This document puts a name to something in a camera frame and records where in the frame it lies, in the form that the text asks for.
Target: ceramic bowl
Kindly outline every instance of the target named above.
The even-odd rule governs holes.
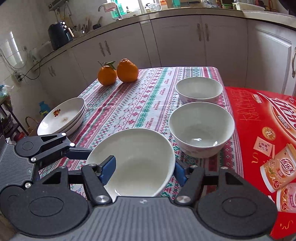
[[[116,170],[105,189],[112,197],[157,196],[168,184],[175,168],[175,152],[160,133],[131,128],[119,131],[99,143],[86,164],[100,164],[116,158]]]
[[[217,154],[231,138],[235,124],[224,108],[208,102],[193,102],[171,114],[169,128],[184,153],[208,158]]]
[[[84,110],[82,111],[82,113],[79,115],[79,117],[77,118],[76,121],[74,121],[70,126],[68,126],[65,130],[63,130],[62,132],[65,132],[67,134],[67,136],[73,134],[74,131],[77,130],[77,128],[81,125],[81,123],[83,122],[83,119],[85,117],[86,114],[86,105],[84,107]]]
[[[80,97],[61,103],[42,120],[37,134],[40,136],[61,132],[77,119],[84,107],[84,99]]]
[[[179,81],[176,91],[183,104],[190,102],[217,103],[223,86],[216,80],[206,77],[191,77]]]

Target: range hood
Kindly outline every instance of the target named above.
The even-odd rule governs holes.
[[[57,8],[63,6],[65,4],[65,2],[66,2],[66,0],[54,0],[53,2],[51,2],[48,5],[48,9],[49,9],[49,11],[54,11]]]

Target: tablecloth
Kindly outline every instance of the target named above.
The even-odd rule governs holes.
[[[218,70],[214,67],[165,67],[139,70],[136,82],[127,84],[117,80],[114,85],[102,86],[95,80],[80,97],[85,99],[87,112],[81,126],[69,139],[77,146],[95,148],[102,140],[120,130],[144,127],[158,131],[172,144],[176,157],[186,164],[196,164],[210,171],[217,171],[220,166],[232,168],[242,177],[242,156],[237,131],[217,155],[197,159],[180,151],[168,128],[171,113],[181,106],[175,90],[177,82],[184,78],[203,76],[212,78],[223,85]],[[218,105],[232,115],[232,109],[225,91],[219,98]],[[69,170],[80,169],[85,160],[63,158],[40,171],[44,176],[58,166],[67,166]],[[85,196],[81,185],[71,188]],[[204,192],[214,187],[208,186]],[[174,198],[180,190],[172,176],[162,196]]]

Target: bowl rim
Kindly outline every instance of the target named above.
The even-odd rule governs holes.
[[[169,145],[169,147],[170,147],[170,149],[172,151],[173,160],[174,160],[173,162],[174,163],[172,165],[171,170],[170,170],[170,168],[168,168],[167,176],[166,176],[165,180],[163,181],[162,185],[157,189],[157,191],[154,192],[153,196],[157,196],[157,195],[159,195],[162,192],[162,190],[164,190],[164,188],[166,187],[166,185],[170,182],[170,179],[171,179],[172,175],[174,174],[175,165],[176,165],[176,153],[175,153],[175,150],[174,150],[172,144],[170,143],[170,141],[164,135],[162,135],[161,133],[159,133],[156,130],[152,130],[152,129],[148,129],[148,128],[143,128],[143,127],[128,128],[128,129],[124,129],[124,130],[118,131],[118,132],[116,132],[116,133],[108,136],[106,139],[102,140],[99,144],[103,143],[105,140],[107,140],[111,136],[117,135],[120,132],[123,132],[123,131],[137,131],[137,130],[152,131],[155,134],[158,134],[160,137],[162,137],[168,143],[168,145]],[[87,158],[87,160],[85,162],[85,165],[90,164],[90,163],[87,163],[89,157]]]
[[[67,124],[65,124],[64,126],[62,126],[61,128],[59,128],[58,130],[55,130],[55,131],[53,132],[53,134],[54,134],[54,133],[59,133],[61,130],[65,129],[65,128],[67,128],[69,125],[71,125],[71,124],[73,123],[73,121],[75,121],[75,120],[77,119],[77,117],[81,114],[81,111],[83,110],[83,108],[84,108],[84,106],[86,105],[86,103],[85,103],[85,100],[84,100],[82,97],[74,97],[74,98],[71,98],[71,99],[68,99],[68,100],[62,102],[61,104],[59,104],[58,106],[56,106],[55,108],[53,108],[53,109],[47,114],[48,116],[50,116],[51,114],[53,114],[53,112],[54,112],[57,108],[59,108],[59,106],[61,106],[62,104],[66,103],[66,102],[68,102],[68,101],[74,100],[74,99],[82,99],[82,100],[83,100],[83,105],[82,105],[82,107],[80,108],[80,110],[78,111],[77,115],[76,115],[74,118],[72,118]],[[47,134],[41,134],[41,133],[38,133],[38,132],[39,132],[40,124],[38,125],[38,128],[37,128],[37,134],[38,134],[38,135],[49,135],[48,133],[47,133]]]
[[[196,100],[209,100],[209,99],[213,99],[213,98],[218,97],[218,96],[221,95],[221,94],[223,93],[223,91],[224,91],[224,87],[223,87],[223,85],[220,84],[218,81],[214,80],[215,82],[217,82],[217,84],[219,84],[219,85],[222,87],[221,93],[218,94],[218,95],[216,95],[216,96],[209,97],[209,98],[194,98],[194,97],[190,97],[190,96],[184,95],[184,94],[182,94],[181,92],[179,92],[179,91],[177,90],[177,85],[178,85],[181,81],[183,81],[183,80],[187,80],[187,79],[191,79],[191,78],[206,78],[206,79],[214,80],[214,79],[212,79],[212,78],[209,78],[209,77],[203,77],[203,76],[195,76],[195,77],[188,77],[188,78],[182,79],[182,80],[180,80],[180,81],[175,85],[175,90],[177,91],[177,93],[178,93],[179,95],[182,95],[182,96],[184,96],[184,97],[191,98],[191,99],[196,99]]]
[[[179,108],[181,108],[181,107],[183,107],[183,106],[185,106],[185,105],[188,105],[188,104],[204,104],[204,103],[206,103],[206,104],[210,104],[210,105],[216,105],[216,106],[222,108],[224,111],[226,111],[226,112],[229,114],[229,116],[231,117],[231,119],[232,119],[232,121],[233,121],[233,131],[231,132],[231,135],[230,135],[225,141],[223,141],[223,142],[217,144],[216,146],[194,146],[194,145],[188,144],[188,143],[182,141],[181,139],[179,139],[179,138],[173,133],[172,129],[170,128],[170,119],[171,119],[173,113],[174,113],[176,110],[178,110]],[[187,103],[187,104],[181,105],[181,106],[179,106],[177,109],[175,109],[175,110],[171,113],[170,118],[168,119],[168,127],[169,127],[170,132],[172,133],[172,135],[175,137],[175,139],[178,139],[178,140],[179,140],[180,142],[182,142],[183,144],[188,145],[188,146],[190,146],[190,147],[194,147],[194,148],[204,148],[204,149],[206,149],[206,148],[218,147],[218,146],[220,146],[220,145],[223,145],[225,142],[227,142],[227,141],[232,137],[232,135],[233,135],[233,133],[234,133],[234,131],[235,131],[235,121],[234,121],[234,118],[232,117],[232,115],[231,115],[226,109],[224,109],[223,107],[221,107],[220,105],[217,105],[217,104],[214,104],[214,103],[210,103],[210,102],[201,102],[201,101],[200,101],[200,102],[190,102],[190,103]]]

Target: orange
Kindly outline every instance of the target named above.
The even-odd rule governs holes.
[[[139,70],[127,58],[119,62],[117,66],[117,76],[124,83],[131,83],[138,79]]]
[[[116,70],[112,66],[112,62],[104,64],[104,66],[98,72],[98,81],[102,85],[112,85],[116,82],[117,74]]]

